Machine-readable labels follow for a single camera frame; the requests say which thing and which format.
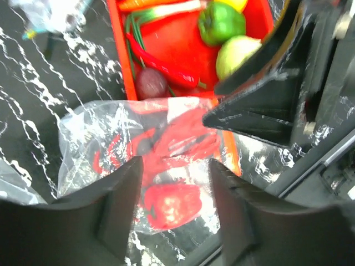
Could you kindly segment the red toy lobster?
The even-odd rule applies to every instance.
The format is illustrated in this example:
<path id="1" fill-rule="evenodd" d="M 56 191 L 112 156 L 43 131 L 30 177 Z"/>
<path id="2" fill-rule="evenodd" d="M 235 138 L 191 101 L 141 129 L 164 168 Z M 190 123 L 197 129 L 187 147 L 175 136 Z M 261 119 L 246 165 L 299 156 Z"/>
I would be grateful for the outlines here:
<path id="1" fill-rule="evenodd" d="M 207 108 L 190 109 L 162 128 L 152 127 L 124 146 L 128 159 L 139 155 L 143 141 L 151 147 L 140 156 L 143 159 L 143 182 L 150 183 L 156 175 L 171 168 L 209 157 L 220 157 L 220 137 L 215 129 L 205 127 L 202 117 Z"/>

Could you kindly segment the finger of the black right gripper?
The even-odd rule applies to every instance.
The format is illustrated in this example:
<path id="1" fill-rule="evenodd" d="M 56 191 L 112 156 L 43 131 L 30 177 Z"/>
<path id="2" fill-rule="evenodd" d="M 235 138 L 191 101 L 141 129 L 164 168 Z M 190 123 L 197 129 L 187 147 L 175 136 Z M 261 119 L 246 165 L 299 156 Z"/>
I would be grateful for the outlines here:
<path id="1" fill-rule="evenodd" d="M 271 145 L 290 147 L 296 138 L 301 83 L 298 76 L 262 79 L 218 104 L 204 116 L 203 124 Z"/>

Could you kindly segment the yellow toy lemon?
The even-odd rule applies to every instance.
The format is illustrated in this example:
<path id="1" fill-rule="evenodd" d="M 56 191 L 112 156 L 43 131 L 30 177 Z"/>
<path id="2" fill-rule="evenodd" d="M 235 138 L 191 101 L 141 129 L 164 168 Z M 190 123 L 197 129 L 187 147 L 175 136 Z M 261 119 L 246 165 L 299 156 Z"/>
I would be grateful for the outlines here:
<path id="1" fill-rule="evenodd" d="M 216 0 L 216 2 L 229 5 L 239 13 L 242 13 L 247 6 L 248 0 Z"/>

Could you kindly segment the clear blue-zip bag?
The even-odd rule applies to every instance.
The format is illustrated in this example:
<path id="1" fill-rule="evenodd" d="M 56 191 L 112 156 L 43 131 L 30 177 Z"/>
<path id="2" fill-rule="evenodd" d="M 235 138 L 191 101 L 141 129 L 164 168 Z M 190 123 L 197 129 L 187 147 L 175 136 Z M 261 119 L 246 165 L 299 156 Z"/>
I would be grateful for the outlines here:
<path id="1" fill-rule="evenodd" d="M 23 39 L 32 39 L 42 33 L 71 32 L 86 22 L 85 13 L 92 0 L 78 1 L 9 1 L 13 8 L 20 8 L 28 19 Z"/>

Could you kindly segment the clear orange-zip bag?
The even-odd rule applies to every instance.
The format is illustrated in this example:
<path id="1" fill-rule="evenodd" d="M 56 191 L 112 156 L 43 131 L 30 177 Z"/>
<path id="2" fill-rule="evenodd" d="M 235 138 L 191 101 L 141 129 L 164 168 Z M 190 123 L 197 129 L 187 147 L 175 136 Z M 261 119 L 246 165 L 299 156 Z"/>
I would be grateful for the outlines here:
<path id="1" fill-rule="evenodd" d="M 135 230 L 155 234 L 213 217 L 208 161 L 215 158 L 240 175 L 232 133 L 204 127 L 215 99 L 160 98 L 92 101 L 59 123 L 63 162 L 58 197 L 114 172 L 132 157 L 143 159 Z"/>

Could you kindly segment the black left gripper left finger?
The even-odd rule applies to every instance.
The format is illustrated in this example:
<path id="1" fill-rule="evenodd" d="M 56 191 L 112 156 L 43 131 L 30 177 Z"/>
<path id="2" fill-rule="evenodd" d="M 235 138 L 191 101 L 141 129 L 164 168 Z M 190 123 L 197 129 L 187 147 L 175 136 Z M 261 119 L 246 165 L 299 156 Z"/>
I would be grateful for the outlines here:
<path id="1" fill-rule="evenodd" d="M 51 204 L 1 200 L 2 265 L 122 265 L 143 159 Z"/>

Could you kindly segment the orange toy carrot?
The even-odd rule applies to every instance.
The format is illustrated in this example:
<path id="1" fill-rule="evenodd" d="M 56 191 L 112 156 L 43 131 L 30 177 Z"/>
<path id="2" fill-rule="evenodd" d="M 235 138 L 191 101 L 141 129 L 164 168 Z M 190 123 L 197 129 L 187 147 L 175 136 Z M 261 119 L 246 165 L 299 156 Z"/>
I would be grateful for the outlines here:
<path id="1" fill-rule="evenodd" d="M 126 0 L 118 3 L 122 12 L 132 12 L 144 8 L 155 7 L 162 4 L 178 3 L 180 0 Z"/>

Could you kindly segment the green toy bell pepper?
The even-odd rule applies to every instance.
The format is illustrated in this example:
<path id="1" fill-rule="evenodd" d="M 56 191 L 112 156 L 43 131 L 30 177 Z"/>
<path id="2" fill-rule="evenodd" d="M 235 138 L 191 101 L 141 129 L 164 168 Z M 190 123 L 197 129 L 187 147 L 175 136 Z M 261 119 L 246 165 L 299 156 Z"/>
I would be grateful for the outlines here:
<path id="1" fill-rule="evenodd" d="M 209 2 L 199 13 L 197 26 L 202 41 L 210 47 L 222 45 L 232 37 L 246 34 L 245 16 L 222 2 Z"/>

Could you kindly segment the red toy chili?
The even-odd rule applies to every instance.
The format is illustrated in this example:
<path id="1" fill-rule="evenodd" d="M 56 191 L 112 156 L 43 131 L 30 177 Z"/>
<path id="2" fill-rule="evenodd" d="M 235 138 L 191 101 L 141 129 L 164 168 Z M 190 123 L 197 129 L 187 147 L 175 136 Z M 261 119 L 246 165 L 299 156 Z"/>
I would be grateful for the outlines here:
<path id="1" fill-rule="evenodd" d="M 200 81 L 198 73 L 193 73 L 189 70 L 157 59 L 144 50 L 132 34 L 127 33 L 126 38 L 129 41 L 131 51 L 135 54 L 135 56 L 139 60 L 143 61 L 146 67 L 151 67 L 161 72 L 169 82 L 188 89 L 194 89 L 197 87 L 202 89 L 207 88 L 207 85 Z"/>

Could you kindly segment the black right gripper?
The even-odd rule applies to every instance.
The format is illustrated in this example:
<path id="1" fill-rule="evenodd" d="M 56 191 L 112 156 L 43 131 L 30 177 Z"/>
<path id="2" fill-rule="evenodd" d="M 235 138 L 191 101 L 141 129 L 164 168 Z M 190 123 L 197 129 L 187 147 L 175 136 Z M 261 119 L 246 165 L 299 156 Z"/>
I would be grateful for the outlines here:
<path id="1" fill-rule="evenodd" d="M 220 81 L 214 93 L 228 96 L 259 89 L 295 49 L 295 55 L 306 52 L 307 59 L 291 143 L 309 150 L 318 128 L 329 122 L 338 97 L 354 93 L 354 1 L 286 1 L 262 46 Z"/>

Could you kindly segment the green toy scallion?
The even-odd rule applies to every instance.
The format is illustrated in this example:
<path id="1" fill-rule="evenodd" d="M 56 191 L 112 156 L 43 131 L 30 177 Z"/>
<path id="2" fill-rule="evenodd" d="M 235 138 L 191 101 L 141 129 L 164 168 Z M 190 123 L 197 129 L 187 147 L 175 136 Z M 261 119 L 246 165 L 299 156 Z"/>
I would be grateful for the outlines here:
<path id="1" fill-rule="evenodd" d="M 186 1 L 186 2 L 180 2 L 174 4 L 162 4 L 155 7 L 143 9 L 140 11 L 134 11 L 130 13 L 126 18 L 125 33 L 130 34 L 132 28 L 134 36 L 136 36 L 135 40 L 137 40 L 138 44 L 145 50 L 145 45 L 139 28 L 141 24 L 149 23 L 152 21 L 158 21 L 175 14 L 193 12 L 201 8 L 202 8 L 202 4 L 200 1 Z M 130 44 L 127 38 L 125 38 L 125 42 L 128 49 L 130 68 L 132 73 L 134 74 L 135 66 L 133 63 Z"/>

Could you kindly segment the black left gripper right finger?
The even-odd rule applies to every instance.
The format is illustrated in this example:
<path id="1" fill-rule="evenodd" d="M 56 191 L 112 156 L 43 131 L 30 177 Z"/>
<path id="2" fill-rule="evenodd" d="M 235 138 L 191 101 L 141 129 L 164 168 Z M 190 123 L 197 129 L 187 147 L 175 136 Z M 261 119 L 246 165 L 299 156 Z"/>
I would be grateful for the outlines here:
<path id="1" fill-rule="evenodd" d="M 353 265 L 354 203 L 309 208 L 237 177 L 218 160 L 209 176 L 226 265 Z"/>

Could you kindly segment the red plastic bin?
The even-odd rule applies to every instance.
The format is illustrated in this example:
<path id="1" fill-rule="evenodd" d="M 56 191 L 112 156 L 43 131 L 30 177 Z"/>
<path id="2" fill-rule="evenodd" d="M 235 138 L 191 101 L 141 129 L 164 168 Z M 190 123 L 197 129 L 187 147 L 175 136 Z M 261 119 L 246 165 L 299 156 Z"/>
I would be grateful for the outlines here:
<path id="1" fill-rule="evenodd" d="M 134 79 L 130 68 L 128 49 L 125 41 L 125 14 L 118 8 L 117 1 L 108 1 L 111 24 L 118 57 L 121 63 L 127 98 L 136 100 Z M 161 21 L 143 26 L 141 33 L 148 53 L 171 62 L 174 67 L 182 67 L 199 72 L 206 89 L 181 89 L 172 85 L 176 96 L 214 97 L 214 86 L 218 81 L 215 62 L 217 47 L 207 47 L 199 36 L 197 28 L 198 12 L 177 14 Z M 268 1 L 248 1 L 244 9 L 246 34 L 254 38 L 264 38 L 273 29 L 273 16 Z"/>

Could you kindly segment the pale green toy cabbage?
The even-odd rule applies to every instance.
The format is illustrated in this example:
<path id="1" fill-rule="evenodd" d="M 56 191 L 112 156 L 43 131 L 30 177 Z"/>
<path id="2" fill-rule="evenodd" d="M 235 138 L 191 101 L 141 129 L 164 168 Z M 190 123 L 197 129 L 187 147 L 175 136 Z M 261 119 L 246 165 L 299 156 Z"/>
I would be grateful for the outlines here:
<path id="1" fill-rule="evenodd" d="M 219 50 L 216 59 L 216 74 L 224 80 L 234 73 L 262 46 L 261 39 L 245 35 L 229 39 Z"/>

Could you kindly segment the purple toy onion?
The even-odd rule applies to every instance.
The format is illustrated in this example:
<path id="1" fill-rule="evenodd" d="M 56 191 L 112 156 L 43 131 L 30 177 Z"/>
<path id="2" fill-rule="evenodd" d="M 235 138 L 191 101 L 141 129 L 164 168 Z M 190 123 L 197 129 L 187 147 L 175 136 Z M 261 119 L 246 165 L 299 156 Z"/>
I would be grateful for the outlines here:
<path id="1" fill-rule="evenodd" d="M 135 78 L 135 88 L 139 100 L 163 98 L 168 95 L 168 82 L 156 69 L 143 68 Z"/>

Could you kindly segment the red toy bell pepper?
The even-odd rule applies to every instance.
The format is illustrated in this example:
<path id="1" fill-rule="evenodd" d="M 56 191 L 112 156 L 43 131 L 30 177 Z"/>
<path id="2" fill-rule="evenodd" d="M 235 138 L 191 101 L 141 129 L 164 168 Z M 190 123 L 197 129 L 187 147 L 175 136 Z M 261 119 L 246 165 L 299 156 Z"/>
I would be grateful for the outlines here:
<path id="1" fill-rule="evenodd" d="M 145 192 L 147 220 L 156 230 L 169 230 L 195 219 L 201 210 L 200 188 L 185 183 L 153 185 Z"/>

